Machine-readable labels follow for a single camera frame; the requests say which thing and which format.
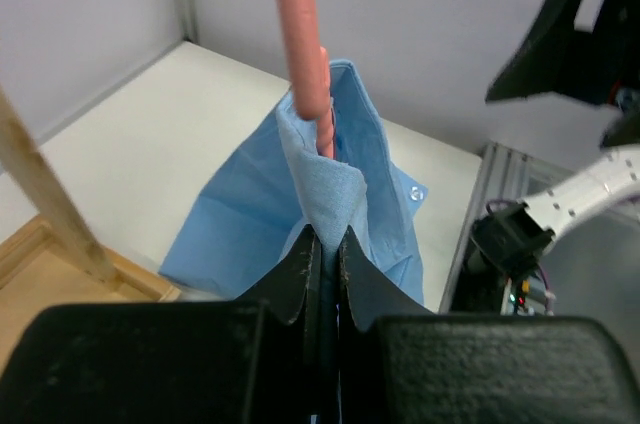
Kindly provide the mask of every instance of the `wooden stick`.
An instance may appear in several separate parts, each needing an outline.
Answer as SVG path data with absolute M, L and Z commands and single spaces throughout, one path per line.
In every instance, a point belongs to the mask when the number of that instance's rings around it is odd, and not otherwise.
M 320 155 L 334 158 L 329 58 L 320 47 L 315 0 L 276 0 L 287 55 L 293 105 L 301 119 L 315 120 Z
M 0 163 L 49 221 L 76 265 L 102 282 L 116 270 L 0 87 Z

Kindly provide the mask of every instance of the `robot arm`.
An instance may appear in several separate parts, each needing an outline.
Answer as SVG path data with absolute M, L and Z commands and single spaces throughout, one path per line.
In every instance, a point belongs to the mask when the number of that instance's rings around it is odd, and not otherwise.
M 522 199 L 553 241 L 622 201 L 640 197 L 640 145 L 610 149 L 600 160 L 545 192 Z
M 490 265 L 512 281 L 527 278 L 542 255 L 580 223 L 640 196 L 640 144 L 611 148 L 564 182 L 490 212 L 471 230 L 467 266 Z

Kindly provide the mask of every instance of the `wooden floor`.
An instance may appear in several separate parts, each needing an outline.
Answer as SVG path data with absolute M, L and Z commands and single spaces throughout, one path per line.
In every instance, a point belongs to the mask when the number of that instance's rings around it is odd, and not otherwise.
M 108 255 L 120 278 L 115 286 L 105 286 L 74 266 L 37 219 L 0 245 L 0 372 L 24 329 L 48 307 L 178 297 L 170 283 L 113 251 Z

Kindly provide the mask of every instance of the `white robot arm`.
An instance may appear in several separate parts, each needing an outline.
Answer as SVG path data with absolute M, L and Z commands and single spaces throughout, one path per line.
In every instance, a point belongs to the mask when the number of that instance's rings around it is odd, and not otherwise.
M 564 182 L 519 202 L 541 229 L 553 231 L 555 242 L 578 224 L 635 197 L 640 197 L 640 145 L 609 149 Z

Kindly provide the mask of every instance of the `wooden frame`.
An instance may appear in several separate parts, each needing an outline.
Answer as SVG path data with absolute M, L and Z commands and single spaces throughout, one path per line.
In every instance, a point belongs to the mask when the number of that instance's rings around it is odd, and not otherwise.
M 40 212 L 0 243 L 0 371 L 50 306 L 178 298 L 170 282 L 98 243 L 2 88 L 0 164 Z

